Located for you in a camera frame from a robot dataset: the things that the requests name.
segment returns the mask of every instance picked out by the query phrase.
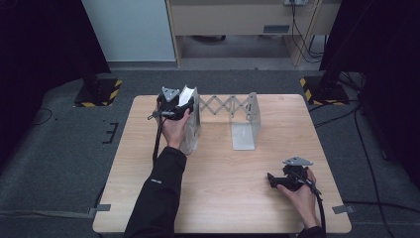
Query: hand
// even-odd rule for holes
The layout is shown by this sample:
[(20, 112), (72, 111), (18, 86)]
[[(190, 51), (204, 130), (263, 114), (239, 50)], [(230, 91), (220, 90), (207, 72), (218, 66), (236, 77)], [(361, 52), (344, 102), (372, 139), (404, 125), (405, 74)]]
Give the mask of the hand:
[(163, 126), (161, 132), (163, 133), (164, 138), (166, 139), (167, 145), (175, 149), (180, 149), (181, 142), (184, 136), (184, 129), (186, 122), (190, 117), (189, 108), (185, 110), (182, 119), (178, 121), (173, 121), (169, 119), (162, 118)]
[[(308, 178), (313, 182), (316, 181), (314, 174), (308, 169)], [(305, 228), (320, 226), (320, 222), (315, 213), (316, 196), (312, 193), (311, 188), (304, 184), (297, 191), (290, 191), (285, 186), (279, 184), (277, 189), (281, 191), (293, 204), (303, 220)]]

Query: tabletop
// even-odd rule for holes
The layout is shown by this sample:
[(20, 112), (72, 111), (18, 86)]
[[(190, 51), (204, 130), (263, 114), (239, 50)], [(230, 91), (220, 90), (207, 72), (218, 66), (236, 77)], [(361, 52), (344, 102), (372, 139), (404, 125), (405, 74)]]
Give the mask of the tabletop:
[[(269, 186), (266, 178), (266, 173), (283, 177), (282, 161), (295, 156), (314, 164), (310, 168), (322, 192), (327, 232), (349, 232), (352, 226), (348, 214), (336, 214), (332, 209), (342, 206), (343, 201), (303, 97), (257, 97), (261, 129), (253, 151), (232, 149), (227, 112), (201, 112), (198, 147), (187, 157), (175, 232), (299, 232), (303, 228), (299, 215), (286, 197)], [(98, 233), (124, 232), (143, 182), (152, 171), (157, 122), (147, 118), (155, 109), (156, 98), (142, 95), (134, 99), (100, 200), (100, 204), (111, 207), (109, 211), (98, 211), (93, 223)], [(164, 145), (162, 139), (160, 151)]]

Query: black sleeve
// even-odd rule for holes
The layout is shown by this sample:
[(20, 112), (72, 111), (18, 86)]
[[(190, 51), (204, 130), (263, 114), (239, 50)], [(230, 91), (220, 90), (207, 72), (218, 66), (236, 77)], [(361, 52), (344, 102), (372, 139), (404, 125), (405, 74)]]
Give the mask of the black sleeve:
[(171, 147), (163, 149), (151, 175), (143, 184), (124, 237), (173, 237), (178, 211), (185, 155)]
[(303, 229), (297, 238), (327, 238), (321, 227), (314, 226), (309, 229)]

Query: black curtain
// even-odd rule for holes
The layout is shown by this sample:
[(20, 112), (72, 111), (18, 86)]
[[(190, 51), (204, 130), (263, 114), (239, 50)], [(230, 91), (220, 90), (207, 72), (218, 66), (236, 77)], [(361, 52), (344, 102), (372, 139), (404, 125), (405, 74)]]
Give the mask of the black curtain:
[(418, 4), (408, 0), (343, 0), (320, 70), (368, 73), (407, 13)]
[(80, 0), (0, 1), (0, 54), (4, 167), (48, 90), (110, 69)]
[(321, 70), (366, 76), (364, 112), (386, 159), (420, 187), (420, 3), (343, 0)]

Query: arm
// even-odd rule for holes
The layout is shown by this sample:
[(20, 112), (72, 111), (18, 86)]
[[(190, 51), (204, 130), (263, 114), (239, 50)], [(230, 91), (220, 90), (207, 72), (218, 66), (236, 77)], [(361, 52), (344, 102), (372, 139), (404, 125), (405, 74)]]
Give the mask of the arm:
[[(308, 169), (308, 178), (316, 181), (314, 174)], [(325, 238), (327, 235), (320, 227), (320, 222), (315, 213), (316, 196), (311, 188), (304, 184), (297, 191), (290, 191), (283, 185), (278, 185), (277, 189), (281, 191), (293, 204), (293, 207), (299, 213), (305, 228), (300, 232), (298, 238)]]
[(165, 120), (162, 133), (167, 141), (143, 184), (124, 237), (173, 237), (186, 157), (179, 151), (189, 109), (179, 121)]

